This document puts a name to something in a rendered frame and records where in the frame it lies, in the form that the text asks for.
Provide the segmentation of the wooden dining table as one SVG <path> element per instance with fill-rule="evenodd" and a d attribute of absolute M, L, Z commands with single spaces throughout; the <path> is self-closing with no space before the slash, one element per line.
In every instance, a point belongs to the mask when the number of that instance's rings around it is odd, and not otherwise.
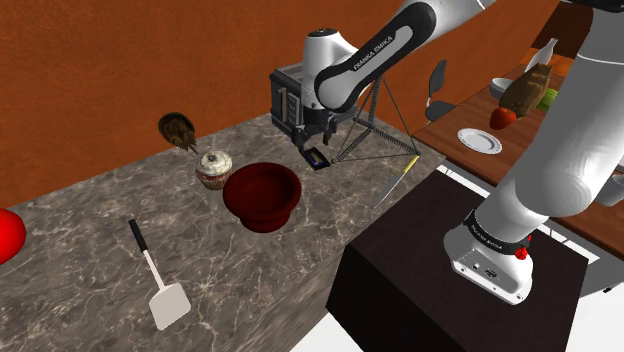
<path fill-rule="evenodd" d="M 584 171 L 600 168 L 610 175 L 615 170 L 611 161 L 590 162 L 585 156 L 589 150 L 574 139 L 573 130 L 590 122 L 581 108 L 567 110 L 555 103 L 549 112 L 533 112 L 520 121 L 499 131 L 490 131 L 502 143 L 498 154 L 484 154 L 465 146 L 458 137 L 464 128 L 489 131 L 489 118 L 497 104 L 486 90 L 482 90 L 445 114 L 438 121 L 415 134 L 418 141 L 445 155 L 453 164 L 496 186 L 502 182 L 515 163 L 531 153 L 531 161 L 520 166 L 520 175 L 530 186 L 545 179 L 554 171 L 562 171 L 578 163 Z M 624 205 L 607 206 L 590 203 L 578 214 L 564 211 L 550 215 L 553 221 L 568 228 L 604 251 L 624 260 Z"/>

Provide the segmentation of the dark red bowl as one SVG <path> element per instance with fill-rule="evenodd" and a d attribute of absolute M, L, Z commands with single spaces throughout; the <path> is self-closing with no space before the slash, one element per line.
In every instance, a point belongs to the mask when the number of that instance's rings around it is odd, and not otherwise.
<path fill-rule="evenodd" d="M 302 187 L 289 168 L 271 162 L 246 165 L 234 172 L 223 188 L 227 209 L 256 233 L 284 226 L 300 200 Z"/>

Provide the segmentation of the white frosted cupcake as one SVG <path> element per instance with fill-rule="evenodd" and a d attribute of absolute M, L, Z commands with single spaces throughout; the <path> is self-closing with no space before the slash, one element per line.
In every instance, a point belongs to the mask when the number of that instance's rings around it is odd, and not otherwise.
<path fill-rule="evenodd" d="M 204 153 L 196 163 L 196 176 L 209 190 L 223 189 L 233 171 L 231 157 L 224 151 Z"/>

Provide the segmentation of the small black box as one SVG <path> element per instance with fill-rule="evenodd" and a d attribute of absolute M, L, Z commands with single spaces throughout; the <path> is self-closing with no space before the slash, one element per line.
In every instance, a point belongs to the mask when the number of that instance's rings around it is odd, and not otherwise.
<path fill-rule="evenodd" d="M 316 147 L 305 150 L 303 157 L 314 170 L 320 170 L 331 165 L 330 161 Z"/>

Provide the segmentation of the dark robot stand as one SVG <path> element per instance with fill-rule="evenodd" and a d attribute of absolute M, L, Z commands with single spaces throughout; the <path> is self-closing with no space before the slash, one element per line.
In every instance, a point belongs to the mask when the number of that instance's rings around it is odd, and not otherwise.
<path fill-rule="evenodd" d="M 326 307 L 363 352 L 565 352 L 587 258 L 535 231 L 531 292 L 505 303 L 443 246 L 482 200 L 434 171 L 345 247 Z"/>

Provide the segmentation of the dark grey chair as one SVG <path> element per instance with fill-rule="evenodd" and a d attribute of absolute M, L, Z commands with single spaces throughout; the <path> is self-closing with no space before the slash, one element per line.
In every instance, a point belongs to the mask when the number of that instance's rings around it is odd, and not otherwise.
<path fill-rule="evenodd" d="M 433 95 L 440 91 L 445 82 L 446 60 L 441 60 L 433 70 L 429 79 L 428 99 L 426 102 L 425 116 L 428 124 L 436 121 L 443 115 L 455 108 L 455 105 L 441 100 L 433 100 Z"/>

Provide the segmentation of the brown horseshoe crab figure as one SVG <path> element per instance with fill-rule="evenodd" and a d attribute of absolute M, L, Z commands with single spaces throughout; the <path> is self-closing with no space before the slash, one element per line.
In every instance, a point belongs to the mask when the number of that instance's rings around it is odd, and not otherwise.
<path fill-rule="evenodd" d="M 184 114 L 179 112 L 165 114 L 158 121 L 158 130 L 168 143 L 185 151 L 197 153 L 195 128 Z"/>

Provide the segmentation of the yellow-handled knife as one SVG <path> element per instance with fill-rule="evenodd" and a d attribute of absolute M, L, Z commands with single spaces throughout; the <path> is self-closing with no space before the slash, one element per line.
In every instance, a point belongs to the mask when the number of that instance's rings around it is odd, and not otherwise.
<path fill-rule="evenodd" d="M 411 161 L 405 166 L 401 173 L 394 175 L 391 177 L 388 182 L 381 189 L 380 193 L 373 200 L 373 207 L 378 207 L 393 191 L 393 189 L 397 186 L 397 184 L 403 179 L 403 177 L 407 174 L 407 172 L 411 169 L 411 167 L 418 161 L 420 158 L 419 155 L 415 155 Z"/>

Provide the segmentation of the red round object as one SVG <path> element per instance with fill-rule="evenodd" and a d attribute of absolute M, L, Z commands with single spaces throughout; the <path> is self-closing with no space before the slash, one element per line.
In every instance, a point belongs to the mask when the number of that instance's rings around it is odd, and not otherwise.
<path fill-rule="evenodd" d="M 0 265 L 19 253 L 26 240 L 26 227 L 16 213 L 0 209 Z"/>

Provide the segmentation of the grey toaster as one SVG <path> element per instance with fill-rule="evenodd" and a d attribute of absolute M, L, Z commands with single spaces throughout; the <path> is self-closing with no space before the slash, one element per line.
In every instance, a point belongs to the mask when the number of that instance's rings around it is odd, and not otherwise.
<path fill-rule="evenodd" d="M 305 128 L 301 84 L 302 63 L 295 63 L 275 69 L 270 75 L 272 122 L 286 135 Z"/>

